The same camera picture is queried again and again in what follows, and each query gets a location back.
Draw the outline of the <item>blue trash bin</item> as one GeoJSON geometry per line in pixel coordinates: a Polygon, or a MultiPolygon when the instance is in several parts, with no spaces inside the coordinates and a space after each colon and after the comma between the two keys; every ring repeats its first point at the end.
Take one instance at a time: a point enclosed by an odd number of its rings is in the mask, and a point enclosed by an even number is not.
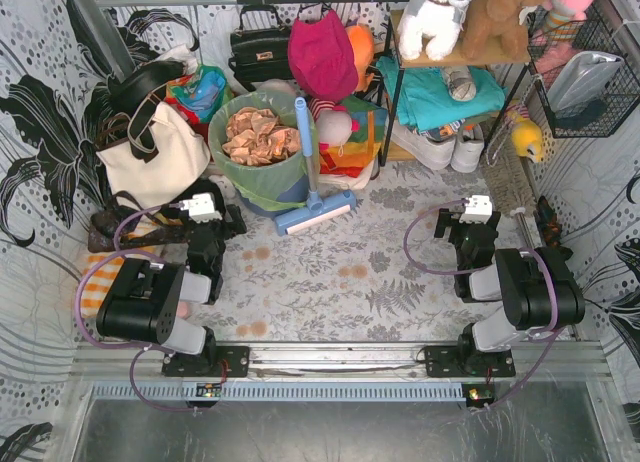
{"type": "Polygon", "coordinates": [[[296,182],[285,188],[283,183],[270,184],[259,193],[251,192],[243,187],[236,187],[236,193],[243,204],[253,213],[273,219],[293,209],[299,208],[307,200],[309,182],[302,175],[296,182]]]}

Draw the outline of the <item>blue floor squeegee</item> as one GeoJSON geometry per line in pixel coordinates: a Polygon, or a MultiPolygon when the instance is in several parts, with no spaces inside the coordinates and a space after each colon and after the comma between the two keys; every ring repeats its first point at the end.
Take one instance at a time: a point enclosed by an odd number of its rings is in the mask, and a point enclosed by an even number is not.
{"type": "Polygon", "coordinates": [[[314,146],[310,112],[303,97],[297,97],[294,106],[302,153],[307,166],[309,190],[306,202],[302,207],[274,218],[276,232],[280,236],[295,234],[323,221],[351,212],[357,204],[356,197],[351,190],[345,190],[325,198],[319,195],[317,170],[313,160],[314,146]]]}

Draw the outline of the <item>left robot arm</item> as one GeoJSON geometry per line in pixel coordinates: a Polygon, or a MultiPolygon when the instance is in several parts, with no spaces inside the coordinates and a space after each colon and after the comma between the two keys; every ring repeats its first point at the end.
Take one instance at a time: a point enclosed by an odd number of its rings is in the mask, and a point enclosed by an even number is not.
{"type": "Polygon", "coordinates": [[[178,306],[216,302],[226,241],[245,232],[240,208],[229,205],[219,219],[187,224],[185,264],[125,260],[96,316],[99,335],[149,343],[215,364],[212,330],[179,317],[178,306]]]}

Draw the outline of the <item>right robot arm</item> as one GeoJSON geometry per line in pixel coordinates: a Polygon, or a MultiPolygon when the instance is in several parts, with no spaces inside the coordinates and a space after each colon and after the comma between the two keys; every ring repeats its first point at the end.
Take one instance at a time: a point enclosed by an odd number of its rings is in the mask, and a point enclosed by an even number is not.
{"type": "Polygon", "coordinates": [[[563,256],[550,247],[495,247],[497,211],[439,210],[434,236],[454,246],[456,295],[465,303],[499,302],[486,319],[458,337],[463,357],[505,353],[523,340],[546,341],[582,322],[585,300],[563,256]]]}

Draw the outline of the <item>cream canvas tote bag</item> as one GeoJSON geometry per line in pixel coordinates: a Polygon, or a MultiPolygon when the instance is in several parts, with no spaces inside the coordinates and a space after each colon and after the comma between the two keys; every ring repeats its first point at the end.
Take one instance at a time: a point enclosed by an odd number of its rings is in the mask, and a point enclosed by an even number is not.
{"type": "Polygon", "coordinates": [[[126,192],[146,209],[172,202],[205,171],[211,153],[201,135],[165,102],[156,106],[149,127],[155,149],[141,158],[128,139],[97,152],[112,193],[126,192]]]}

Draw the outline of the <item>colourful printed bag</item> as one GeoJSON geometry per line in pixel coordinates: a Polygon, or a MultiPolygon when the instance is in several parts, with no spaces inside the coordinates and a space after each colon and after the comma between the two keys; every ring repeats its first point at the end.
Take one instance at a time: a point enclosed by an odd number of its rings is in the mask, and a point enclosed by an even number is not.
{"type": "Polygon", "coordinates": [[[190,124],[208,124],[232,98],[224,72],[216,66],[200,65],[193,74],[170,81],[164,101],[190,124]]]}

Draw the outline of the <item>rainbow striped bag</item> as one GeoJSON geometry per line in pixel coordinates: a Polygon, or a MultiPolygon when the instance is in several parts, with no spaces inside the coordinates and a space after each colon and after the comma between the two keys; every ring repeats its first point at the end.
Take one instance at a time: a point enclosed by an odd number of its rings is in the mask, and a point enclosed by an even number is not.
{"type": "Polygon", "coordinates": [[[371,102],[349,96],[340,104],[360,124],[342,147],[320,150],[320,173],[327,176],[359,177],[377,157],[384,142],[387,111],[371,102]]]}

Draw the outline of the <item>magenta fabric bag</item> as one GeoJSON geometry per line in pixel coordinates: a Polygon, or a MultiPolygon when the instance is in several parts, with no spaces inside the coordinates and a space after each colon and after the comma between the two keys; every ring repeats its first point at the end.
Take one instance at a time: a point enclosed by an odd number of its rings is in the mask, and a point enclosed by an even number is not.
{"type": "Polygon", "coordinates": [[[300,88],[313,98],[340,102],[358,84],[354,53],[337,13],[324,6],[315,22],[296,19],[288,43],[288,63],[300,88]]]}

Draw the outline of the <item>white sneakers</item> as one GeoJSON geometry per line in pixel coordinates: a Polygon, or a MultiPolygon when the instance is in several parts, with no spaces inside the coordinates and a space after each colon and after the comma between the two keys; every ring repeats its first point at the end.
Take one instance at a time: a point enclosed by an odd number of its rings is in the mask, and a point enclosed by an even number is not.
{"type": "Polygon", "coordinates": [[[485,144],[479,124],[463,126],[455,134],[439,141],[395,125],[391,139],[429,169],[438,171],[451,167],[460,173],[476,170],[485,144]]]}

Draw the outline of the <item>crumpled brown paper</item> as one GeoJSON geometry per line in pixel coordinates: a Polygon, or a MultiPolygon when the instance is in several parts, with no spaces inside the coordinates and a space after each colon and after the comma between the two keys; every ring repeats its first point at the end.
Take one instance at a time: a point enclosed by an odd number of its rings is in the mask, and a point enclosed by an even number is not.
{"type": "Polygon", "coordinates": [[[283,125],[270,109],[242,108],[230,117],[225,131],[222,150],[240,165],[272,165],[301,150],[298,129],[283,125]]]}

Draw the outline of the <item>yellow plush duck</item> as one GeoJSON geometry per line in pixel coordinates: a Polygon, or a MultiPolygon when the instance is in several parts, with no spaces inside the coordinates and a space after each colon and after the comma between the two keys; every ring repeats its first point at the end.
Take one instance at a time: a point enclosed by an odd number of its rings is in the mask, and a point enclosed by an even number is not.
{"type": "Polygon", "coordinates": [[[516,154],[539,163],[543,156],[543,133],[531,120],[528,109],[513,105],[507,109],[506,116],[510,122],[511,141],[516,154]]]}

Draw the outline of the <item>orange checkered cloth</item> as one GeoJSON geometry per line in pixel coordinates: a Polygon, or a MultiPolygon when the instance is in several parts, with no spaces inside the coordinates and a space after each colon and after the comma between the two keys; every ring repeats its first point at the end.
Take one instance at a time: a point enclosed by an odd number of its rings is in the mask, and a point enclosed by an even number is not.
{"type": "Polygon", "coordinates": [[[85,282],[85,285],[79,302],[73,299],[72,314],[75,314],[76,308],[79,308],[82,318],[92,318],[97,315],[107,292],[122,268],[125,257],[162,262],[156,250],[150,247],[136,249],[135,253],[128,254],[123,251],[86,253],[81,278],[81,282],[85,282]]]}

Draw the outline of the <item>teal folded cloth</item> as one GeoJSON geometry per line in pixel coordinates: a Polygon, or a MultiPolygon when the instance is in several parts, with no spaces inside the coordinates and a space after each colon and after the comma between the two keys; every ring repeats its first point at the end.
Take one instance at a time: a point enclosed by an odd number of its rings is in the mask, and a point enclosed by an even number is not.
{"type": "Polygon", "coordinates": [[[470,101],[460,102],[449,95],[437,67],[406,69],[396,108],[396,122],[427,131],[483,113],[499,111],[505,101],[504,89],[488,71],[471,67],[470,72],[476,95],[470,101]]]}

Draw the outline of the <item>pink white plush doll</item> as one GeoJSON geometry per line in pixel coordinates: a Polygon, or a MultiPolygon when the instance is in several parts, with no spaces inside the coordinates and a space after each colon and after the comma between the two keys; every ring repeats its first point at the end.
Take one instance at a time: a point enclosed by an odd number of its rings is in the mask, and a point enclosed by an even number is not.
{"type": "Polygon", "coordinates": [[[312,98],[309,107],[319,137],[320,150],[344,146],[351,135],[360,129],[359,122],[342,105],[312,98]]]}

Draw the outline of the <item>black hat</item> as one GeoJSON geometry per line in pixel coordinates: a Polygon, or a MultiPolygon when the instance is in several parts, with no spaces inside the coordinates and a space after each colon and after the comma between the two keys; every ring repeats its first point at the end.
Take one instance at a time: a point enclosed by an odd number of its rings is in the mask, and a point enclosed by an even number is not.
{"type": "Polygon", "coordinates": [[[180,61],[162,60],[142,65],[123,81],[107,83],[111,107],[116,113],[132,115],[149,93],[184,74],[185,64],[180,61]]]}

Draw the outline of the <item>black leather handbag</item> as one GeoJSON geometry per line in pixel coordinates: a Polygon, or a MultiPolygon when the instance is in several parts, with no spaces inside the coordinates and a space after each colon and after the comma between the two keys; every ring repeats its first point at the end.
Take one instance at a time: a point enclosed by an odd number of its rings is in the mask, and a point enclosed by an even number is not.
{"type": "Polygon", "coordinates": [[[271,79],[293,80],[288,60],[291,29],[280,19],[273,5],[246,5],[240,11],[237,30],[230,34],[232,57],[229,68],[240,85],[251,92],[255,83],[271,79]],[[276,21],[272,27],[247,30],[243,17],[249,12],[270,12],[276,21]]]}

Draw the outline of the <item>silver foil pouch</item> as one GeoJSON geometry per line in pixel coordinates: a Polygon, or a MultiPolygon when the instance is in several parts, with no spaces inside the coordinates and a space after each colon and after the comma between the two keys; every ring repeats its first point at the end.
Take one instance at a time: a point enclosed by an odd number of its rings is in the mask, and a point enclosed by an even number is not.
{"type": "Polygon", "coordinates": [[[582,51],[573,56],[547,90],[552,111],[558,112],[595,99],[623,65],[620,56],[582,51]]]}

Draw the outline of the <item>brown teddy bear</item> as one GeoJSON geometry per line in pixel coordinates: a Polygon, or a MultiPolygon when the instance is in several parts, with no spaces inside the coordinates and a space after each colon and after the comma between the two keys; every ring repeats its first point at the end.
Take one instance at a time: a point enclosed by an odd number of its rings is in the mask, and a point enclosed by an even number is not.
{"type": "Polygon", "coordinates": [[[511,59],[528,54],[528,29],[521,22],[523,10],[536,10],[548,0],[473,0],[461,33],[461,52],[468,60],[481,57],[487,41],[494,37],[511,59]]]}

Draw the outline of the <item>white plush dog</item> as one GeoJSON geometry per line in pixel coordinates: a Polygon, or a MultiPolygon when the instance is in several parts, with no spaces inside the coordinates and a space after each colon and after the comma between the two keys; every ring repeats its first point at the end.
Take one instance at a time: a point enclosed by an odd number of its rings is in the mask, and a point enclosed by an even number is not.
{"type": "Polygon", "coordinates": [[[398,52],[404,61],[432,61],[454,49],[472,0],[409,0],[401,17],[398,52]]]}

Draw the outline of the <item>orange plush toy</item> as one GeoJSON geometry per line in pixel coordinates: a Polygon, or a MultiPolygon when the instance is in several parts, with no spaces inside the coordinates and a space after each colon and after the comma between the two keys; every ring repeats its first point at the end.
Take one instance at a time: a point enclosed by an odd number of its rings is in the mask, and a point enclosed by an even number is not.
{"type": "Polygon", "coordinates": [[[362,81],[365,79],[367,67],[374,56],[373,35],[368,26],[361,24],[348,26],[346,33],[353,51],[354,66],[359,81],[362,81]]]}

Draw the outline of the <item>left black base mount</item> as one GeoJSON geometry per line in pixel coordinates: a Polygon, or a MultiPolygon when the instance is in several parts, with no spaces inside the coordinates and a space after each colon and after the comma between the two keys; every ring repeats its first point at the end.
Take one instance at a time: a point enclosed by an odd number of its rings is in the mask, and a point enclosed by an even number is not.
{"type": "Polygon", "coordinates": [[[249,346],[217,346],[213,354],[207,350],[200,355],[177,353],[166,357],[161,373],[165,377],[182,378],[244,378],[248,374],[249,346]]]}

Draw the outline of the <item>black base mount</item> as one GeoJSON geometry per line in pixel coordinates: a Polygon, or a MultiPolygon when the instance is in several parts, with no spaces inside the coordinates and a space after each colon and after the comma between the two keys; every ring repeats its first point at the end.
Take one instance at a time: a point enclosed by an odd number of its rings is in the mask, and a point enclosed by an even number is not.
{"type": "Polygon", "coordinates": [[[200,355],[177,353],[166,357],[161,373],[165,377],[182,378],[244,378],[248,374],[249,346],[217,346],[213,354],[207,350],[200,355]]]}
{"type": "Polygon", "coordinates": [[[433,378],[509,378],[516,375],[510,350],[504,352],[468,353],[453,345],[431,345],[424,348],[425,367],[433,378]]]}

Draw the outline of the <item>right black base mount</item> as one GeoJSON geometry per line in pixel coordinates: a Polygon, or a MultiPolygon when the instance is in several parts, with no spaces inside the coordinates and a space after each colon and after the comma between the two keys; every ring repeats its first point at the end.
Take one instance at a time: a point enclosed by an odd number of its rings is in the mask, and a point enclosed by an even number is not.
{"type": "Polygon", "coordinates": [[[424,348],[425,367],[433,378],[509,378],[516,375],[510,350],[504,352],[468,353],[453,345],[431,345],[424,348]]]}

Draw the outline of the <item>aluminium front rail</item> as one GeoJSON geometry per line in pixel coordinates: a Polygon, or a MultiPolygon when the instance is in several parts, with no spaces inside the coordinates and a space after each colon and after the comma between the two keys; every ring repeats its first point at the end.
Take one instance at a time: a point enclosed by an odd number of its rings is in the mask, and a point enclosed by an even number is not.
{"type": "MultiPolygon", "coordinates": [[[[256,381],[413,382],[429,380],[425,342],[247,342],[240,361],[256,381]]],[[[115,381],[128,375],[134,349],[100,350],[78,346],[70,367],[72,380],[115,381]]],[[[610,381],[601,345],[559,341],[533,373],[533,381],[610,381]]]]}

